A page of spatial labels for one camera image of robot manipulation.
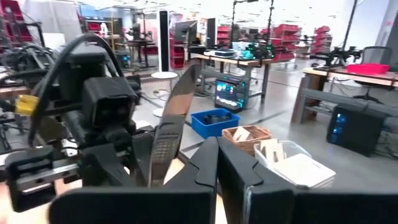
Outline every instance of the gray floor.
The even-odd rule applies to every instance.
[[[239,125],[256,124],[270,129],[272,135],[280,140],[291,140],[306,149],[315,160],[321,162],[336,172],[333,188],[336,189],[366,189],[381,190],[393,189],[398,185],[398,161],[374,155],[370,158],[351,152],[326,142],[326,127],[329,117],[318,115],[318,121],[309,121],[302,125],[291,124],[290,116],[295,102],[300,79],[303,73],[300,70],[307,67],[309,61],[297,61],[298,68],[294,69],[292,64],[285,67],[284,64],[272,65],[271,75],[267,87],[266,102],[262,105],[259,98],[253,98],[249,102],[251,109],[238,113],[241,120]],[[239,72],[238,68],[231,68],[232,72]],[[253,76],[262,74],[261,69],[253,72]],[[262,81],[253,83],[251,88],[259,89]],[[341,95],[358,95],[365,92],[364,88],[355,86],[353,82],[345,82],[348,85],[337,83],[333,92]],[[168,82],[151,82],[143,84],[145,93],[141,105],[137,106],[133,119],[145,120],[151,125],[157,125],[159,118],[152,114],[152,110],[160,108],[165,101],[153,95],[154,90],[168,88]],[[384,103],[398,106],[398,92],[386,91],[377,88],[371,90],[371,95],[378,97]],[[190,108],[190,113],[213,109],[213,98],[195,97]],[[204,139],[199,136],[190,126],[190,117],[184,126],[181,151],[191,157]],[[9,133],[10,141],[14,142],[13,148],[21,147],[25,137],[12,130]]]

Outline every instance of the blue plastic bin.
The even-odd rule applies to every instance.
[[[223,129],[239,126],[240,117],[238,115],[232,114],[232,117],[229,121],[223,121],[215,124],[205,125],[203,122],[206,115],[226,116],[228,113],[231,112],[226,109],[215,109],[199,113],[192,113],[192,129],[194,129],[204,139],[210,136],[221,136]]]

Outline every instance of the white round table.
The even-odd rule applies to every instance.
[[[175,72],[155,72],[151,75],[152,78],[169,80],[170,92],[173,90],[172,80],[178,75]],[[157,108],[153,110],[153,114],[157,117],[162,117],[164,108]]]

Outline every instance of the office chair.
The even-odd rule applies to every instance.
[[[392,49],[390,47],[381,47],[381,46],[365,47],[363,49],[361,63],[382,63],[385,65],[389,65],[391,61],[391,56],[392,56]],[[369,95],[371,87],[380,86],[380,85],[367,83],[367,82],[360,82],[360,81],[355,81],[355,82],[364,86],[368,86],[368,90],[366,91],[365,95],[358,95],[354,96],[353,98],[362,99],[362,100],[371,100],[376,103],[382,104],[380,100]]]

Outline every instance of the clear plastic container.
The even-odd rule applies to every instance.
[[[298,144],[296,144],[295,142],[292,141],[278,141],[279,143],[282,143],[282,147],[284,149],[284,152],[286,153],[286,158],[295,156],[297,154],[304,154],[308,157],[311,157],[311,154],[308,153],[305,149],[303,149],[301,146],[299,146]],[[255,144],[254,145],[254,153],[255,153],[255,158],[259,161],[260,164],[262,164],[263,166],[265,166],[267,169],[273,171],[274,173],[276,173],[277,175],[279,175],[280,177],[288,180],[289,182],[291,182],[289,179],[287,179],[286,177],[284,177],[282,174],[280,174],[279,172],[277,172],[275,169],[273,169],[269,163],[267,162],[266,157],[261,153],[260,151],[260,144]],[[331,177],[323,182],[319,182],[319,184],[313,186],[314,188],[329,188],[332,186],[334,182],[334,177]]]
[[[282,147],[284,148],[284,152],[286,153],[286,158],[295,156],[297,154],[305,154],[306,156],[309,156],[312,158],[311,154],[308,153],[305,149],[303,149],[301,146],[296,144],[295,142],[292,141],[278,141],[279,143],[282,143]],[[269,170],[272,170],[271,167],[268,166],[268,162],[266,157],[261,153],[260,151],[260,144],[255,144],[254,145],[254,152],[255,152],[255,158],[266,168]]]

